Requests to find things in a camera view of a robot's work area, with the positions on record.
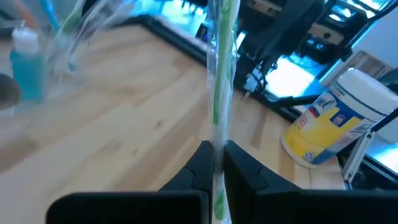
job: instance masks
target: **butcher block table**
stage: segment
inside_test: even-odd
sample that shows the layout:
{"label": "butcher block table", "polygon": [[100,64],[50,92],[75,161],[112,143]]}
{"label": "butcher block table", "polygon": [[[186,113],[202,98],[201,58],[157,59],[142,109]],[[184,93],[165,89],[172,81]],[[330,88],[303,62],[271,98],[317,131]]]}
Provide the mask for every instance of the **butcher block table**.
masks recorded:
{"label": "butcher block table", "polygon": [[[1,43],[2,56],[10,43]],[[210,139],[206,68],[140,26],[98,34],[83,83],[0,122],[0,220],[44,223],[71,192],[155,191]],[[230,139],[304,189],[343,189],[336,158],[318,169],[280,144],[289,122],[234,92]]]}

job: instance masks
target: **clear plastic bag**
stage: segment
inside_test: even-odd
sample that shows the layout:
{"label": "clear plastic bag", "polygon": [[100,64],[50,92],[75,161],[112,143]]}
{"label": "clear plastic bag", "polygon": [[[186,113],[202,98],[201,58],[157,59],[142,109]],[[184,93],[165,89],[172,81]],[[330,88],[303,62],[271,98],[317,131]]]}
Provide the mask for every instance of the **clear plastic bag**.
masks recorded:
{"label": "clear plastic bag", "polygon": [[229,117],[236,68],[236,29],[240,0],[209,0],[207,77],[210,93],[212,141],[215,150],[213,217],[231,223],[224,185],[223,154],[228,141]]}

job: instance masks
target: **plastic bottle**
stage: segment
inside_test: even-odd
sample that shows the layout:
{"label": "plastic bottle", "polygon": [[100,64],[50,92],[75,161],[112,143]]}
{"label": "plastic bottle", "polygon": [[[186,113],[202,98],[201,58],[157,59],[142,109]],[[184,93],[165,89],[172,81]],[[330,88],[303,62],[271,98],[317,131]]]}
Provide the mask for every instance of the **plastic bottle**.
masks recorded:
{"label": "plastic bottle", "polygon": [[14,46],[10,54],[15,81],[21,89],[22,101],[42,101],[45,98],[44,55],[38,33],[23,27],[12,31]]}

